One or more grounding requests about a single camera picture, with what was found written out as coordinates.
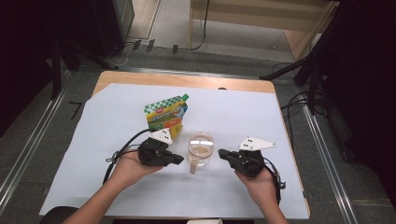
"yellow snack bag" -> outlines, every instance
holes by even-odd
[[[184,94],[146,105],[144,111],[148,120],[148,127],[155,131],[169,128],[172,139],[175,139],[183,127],[183,116],[188,108],[187,99],[189,99],[189,95]]]

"white paper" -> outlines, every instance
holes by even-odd
[[[262,212],[218,149],[238,150],[247,136],[276,143],[262,151],[280,172],[286,188],[280,208],[287,218],[309,218],[276,95],[251,91],[111,84],[87,102],[72,143],[41,208],[82,206],[102,185],[110,158],[136,133],[147,129],[144,105],[187,93],[183,129],[168,150],[185,158],[169,164],[129,187],[111,205],[111,217],[261,218]],[[204,169],[189,173],[187,145],[204,131],[215,141],[215,152]],[[148,134],[134,143],[140,144]]]

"table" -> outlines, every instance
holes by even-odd
[[[285,30],[297,61],[309,49],[316,35],[327,27],[336,5],[333,1],[322,0],[212,0],[207,20]],[[205,11],[206,0],[191,0],[189,48],[192,20],[204,20]]]
[[[145,119],[139,119],[144,117],[143,106],[184,93],[190,96],[189,109],[183,119],[183,129],[169,150],[186,158],[188,139],[198,131],[207,131],[214,137],[216,150],[237,150],[237,145],[250,133],[276,142],[277,147],[265,149],[263,155],[276,165],[282,181],[287,182],[286,189],[281,191],[280,208],[288,218],[309,218],[303,186],[271,82],[123,72],[104,72],[100,76],[40,215],[55,206],[83,205],[101,186],[108,166],[105,159],[132,135],[147,128]],[[258,102],[262,104],[254,107],[259,110],[252,110],[252,103]],[[235,119],[238,113],[247,115],[247,119]],[[258,121],[262,118],[266,125]],[[142,136],[136,143],[146,138]],[[228,162],[217,155],[196,175],[190,175],[189,164],[184,160],[179,166],[171,164],[146,176],[122,192],[106,215],[183,219],[262,217]]]

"glass jar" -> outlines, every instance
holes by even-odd
[[[195,174],[197,167],[205,167],[210,163],[215,142],[213,137],[204,132],[195,133],[189,141],[187,160],[190,163],[190,173]]]

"metal rail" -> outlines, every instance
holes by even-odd
[[[0,215],[6,208],[6,205],[11,198],[13,192],[15,191],[18,183],[20,182],[27,165],[35,154],[35,150],[37,149],[41,138],[49,127],[53,116],[55,115],[59,105],[61,104],[71,76],[72,75],[69,71],[64,74],[64,86],[62,87],[58,96],[56,96],[55,99],[49,102],[49,105],[47,106],[43,116],[40,118],[40,121],[35,126],[35,129],[33,130],[23,150],[21,151],[20,156],[15,161],[14,165],[12,166],[10,172],[6,177],[6,180],[0,187]]]

